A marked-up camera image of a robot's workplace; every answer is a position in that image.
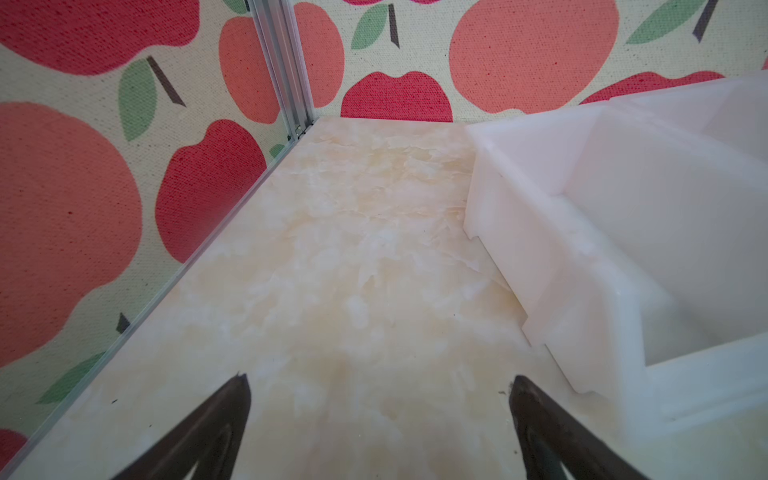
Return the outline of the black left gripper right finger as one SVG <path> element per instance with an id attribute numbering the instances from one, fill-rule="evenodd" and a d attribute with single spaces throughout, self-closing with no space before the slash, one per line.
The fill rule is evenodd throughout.
<path id="1" fill-rule="evenodd" d="M 515 377 L 508 402 L 529 479 L 645 477 L 528 377 Z"/>

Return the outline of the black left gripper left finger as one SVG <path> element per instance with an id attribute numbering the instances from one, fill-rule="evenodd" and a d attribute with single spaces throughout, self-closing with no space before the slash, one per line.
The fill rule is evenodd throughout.
<path id="1" fill-rule="evenodd" d="M 233 376 L 117 479 L 229 479 L 251 408 L 245 374 Z"/>

